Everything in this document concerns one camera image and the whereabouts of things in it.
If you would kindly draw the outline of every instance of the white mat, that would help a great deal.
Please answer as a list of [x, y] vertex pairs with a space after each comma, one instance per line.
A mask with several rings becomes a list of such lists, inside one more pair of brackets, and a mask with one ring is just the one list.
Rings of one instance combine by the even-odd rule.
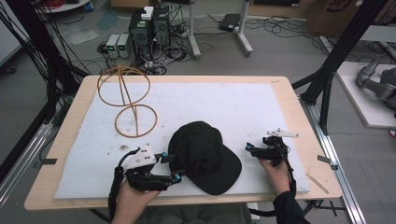
[[[128, 88], [143, 92], [146, 85], [128, 84]], [[107, 99], [118, 99], [118, 89], [118, 84], [106, 83], [102, 94]], [[277, 128], [288, 130], [271, 85], [152, 83], [148, 96], [139, 104], [153, 107], [159, 119], [151, 133], [131, 139], [118, 134], [113, 125], [121, 107], [105, 105], [97, 94], [94, 96], [70, 150], [55, 198], [107, 197], [114, 168], [127, 151], [146, 143], [150, 143], [154, 153], [167, 151], [172, 134], [182, 125], [196, 120], [218, 128], [224, 145], [242, 162], [241, 175], [225, 194], [272, 192], [259, 162], [245, 151], [246, 141], [260, 147], [267, 131]], [[142, 112], [138, 111], [139, 123], [152, 119]], [[297, 191], [308, 192], [309, 185], [292, 140], [284, 138], [284, 141], [290, 147], [290, 163], [294, 168]], [[128, 150], [121, 150], [120, 146], [128, 146]], [[152, 173], [169, 175], [168, 164], [157, 163]], [[181, 183], [171, 186], [160, 196], [174, 195], [205, 193], [183, 176]]]
[[[366, 127], [370, 128], [394, 128], [396, 127], [396, 111], [387, 107], [383, 101], [375, 97], [372, 91], [360, 88], [356, 85], [356, 77], [359, 71], [367, 63], [343, 63], [338, 69], [346, 93], [358, 110]], [[395, 65], [379, 64], [375, 69], [372, 80], [379, 82], [381, 74], [386, 69], [391, 69]]]

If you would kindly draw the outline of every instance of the black sleeve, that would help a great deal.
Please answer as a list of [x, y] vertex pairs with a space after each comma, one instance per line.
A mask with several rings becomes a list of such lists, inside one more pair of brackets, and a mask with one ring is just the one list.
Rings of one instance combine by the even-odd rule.
[[292, 197], [290, 191], [278, 195], [273, 204], [276, 212], [276, 223], [309, 223], [304, 217], [303, 210]]

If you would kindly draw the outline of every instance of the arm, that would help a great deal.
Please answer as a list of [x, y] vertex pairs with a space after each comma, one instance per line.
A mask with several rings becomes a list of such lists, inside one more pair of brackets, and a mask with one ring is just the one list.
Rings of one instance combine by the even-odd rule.
[[127, 181], [121, 185], [117, 199], [116, 215], [112, 224], [132, 224], [142, 215], [147, 204], [157, 197], [160, 191], [142, 192], [131, 188]]
[[271, 162], [259, 159], [260, 164], [268, 174], [276, 199], [276, 223], [309, 223], [304, 218], [303, 210], [290, 192], [289, 172], [286, 163], [282, 161], [273, 167]]

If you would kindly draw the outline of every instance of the black cap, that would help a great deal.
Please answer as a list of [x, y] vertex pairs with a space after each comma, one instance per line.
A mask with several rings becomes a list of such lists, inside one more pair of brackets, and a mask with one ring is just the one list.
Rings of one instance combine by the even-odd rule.
[[172, 172], [184, 174], [201, 190], [211, 195], [226, 192], [242, 170], [239, 158], [223, 145], [221, 133], [203, 121], [180, 127], [168, 148], [175, 159], [169, 162]]

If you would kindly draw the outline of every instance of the wooden table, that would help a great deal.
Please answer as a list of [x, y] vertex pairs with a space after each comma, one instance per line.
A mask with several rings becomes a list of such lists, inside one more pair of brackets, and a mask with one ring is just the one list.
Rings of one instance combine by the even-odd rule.
[[[78, 129], [84, 120], [92, 98], [96, 93], [99, 76], [85, 77], [78, 94], [67, 113], [64, 123], [54, 140], [47, 158], [57, 159], [54, 165], [43, 165], [26, 199], [27, 210], [96, 208], [107, 207], [107, 199], [56, 200], [55, 192], [64, 170], [69, 150], [78, 136]], [[124, 77], [126, 82], [138, 77]], [[228, 76], [164, 76], [149, 77], [150, 82], [170, 83], [263, 83], [271, 84], [276, 94], [284, 120], [290, 130], [299, 134], [293, 139], [300, 161], [307, 177], [310, 191], [297, 195], [296, 199], [315, 200], [341, 197], [341, 188], [335, 179], [329, 164], [318, 161], [318, 155], [324, 156], [310, 123], [285, 77], [228, 77]], [[158, 197], [150, 205], [195, 204], [195, 203], [247, 203], [268, 202], [274, 195], [240, 194], [220, 196]]]

